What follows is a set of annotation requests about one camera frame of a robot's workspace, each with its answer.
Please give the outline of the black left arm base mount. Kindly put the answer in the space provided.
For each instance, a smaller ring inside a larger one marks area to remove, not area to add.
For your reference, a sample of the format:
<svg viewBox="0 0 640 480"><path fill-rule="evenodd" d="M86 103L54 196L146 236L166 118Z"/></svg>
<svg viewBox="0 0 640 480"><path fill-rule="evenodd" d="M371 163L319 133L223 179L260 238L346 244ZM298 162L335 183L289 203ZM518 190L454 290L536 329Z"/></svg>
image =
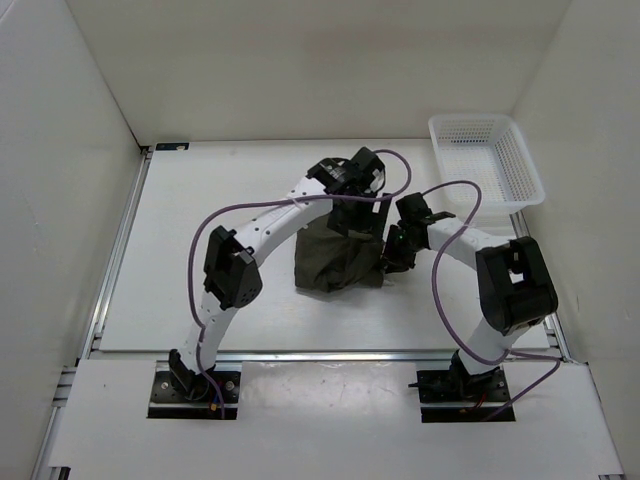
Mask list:
<svg viewBox="0 0 640 480"><path fill-rule="evenodd" d="M202 373L188 369L180 353L169 352L168 366L158 368L152 383L147 417L150 419L236 420L241 372L217 370Z"/></svg>

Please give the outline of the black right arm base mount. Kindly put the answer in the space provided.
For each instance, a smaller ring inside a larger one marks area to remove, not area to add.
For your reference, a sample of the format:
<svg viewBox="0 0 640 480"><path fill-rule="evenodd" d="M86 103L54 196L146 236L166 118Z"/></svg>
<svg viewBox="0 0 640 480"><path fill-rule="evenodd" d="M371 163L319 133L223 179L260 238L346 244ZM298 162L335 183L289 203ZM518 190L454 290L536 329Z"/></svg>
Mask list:
<svg viewBox="0 0 640 480"><path fill-rule="evenodd" d="M504 370L470 375L455 354L446 370L418 370L408 384L418 392L423 423L515 422Z"/></svg>

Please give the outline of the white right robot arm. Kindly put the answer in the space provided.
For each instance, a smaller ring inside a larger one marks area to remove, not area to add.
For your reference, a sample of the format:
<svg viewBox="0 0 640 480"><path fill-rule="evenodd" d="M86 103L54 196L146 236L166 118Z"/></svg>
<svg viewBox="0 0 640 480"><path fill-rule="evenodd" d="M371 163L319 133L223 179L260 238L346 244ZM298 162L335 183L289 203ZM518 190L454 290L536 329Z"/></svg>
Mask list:
<svg viewBox="0 0 640 480"><path fill-rule="evenodd" d="M431 290L438 315L458 346L449 387L460 399L480 393L486 379L529 329L556 312L558 296L538 243L529 236L500 237L473 228L450 212L433 212L420 193L396 202L399 221L389 227L382 262L388 273L415 267L423 250L436 253ZM463 340L441 303L438 271L449 256L476 272L482 318Z"/></svg>

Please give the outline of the olive green shorts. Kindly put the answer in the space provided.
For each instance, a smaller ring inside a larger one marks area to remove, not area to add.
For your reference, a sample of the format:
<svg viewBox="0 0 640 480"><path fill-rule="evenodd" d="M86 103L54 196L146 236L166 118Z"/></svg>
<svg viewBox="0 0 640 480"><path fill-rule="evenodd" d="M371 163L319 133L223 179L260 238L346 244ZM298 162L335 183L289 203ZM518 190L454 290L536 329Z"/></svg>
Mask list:
<svg viewBox="0 0 640 480"><path fill-rule="evenodd" d="M380 288L384 282L381 240L370 234L342 236L314 222L296 235L294 284L298 289L332 293L354 285Z"/></svg>

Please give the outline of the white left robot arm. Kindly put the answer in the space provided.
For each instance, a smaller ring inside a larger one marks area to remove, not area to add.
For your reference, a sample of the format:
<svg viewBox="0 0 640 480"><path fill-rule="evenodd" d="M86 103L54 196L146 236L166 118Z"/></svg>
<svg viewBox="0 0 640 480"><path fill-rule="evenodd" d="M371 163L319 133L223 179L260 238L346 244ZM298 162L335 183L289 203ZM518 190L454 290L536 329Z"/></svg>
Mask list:
<svg viewBox="0 0 640 480"><path fill-rule="evenodd" d="M169 354L171 381L188 401L211 393L223 397L212 372L219 345L237 312L260 294L260 267L286 240L320 217L341 235L369 234L386 219L376 203L392 200L380 192L385 165L378 152L361 148L350 159L327 158L307 174L283 199L260 202L258 215L238 229L218 226L209 232L204 260L203 293L194 293L194 261L200 237L217 218L210 214L196 229L187 261L187 296L195 323L184 346Z"/></svg>

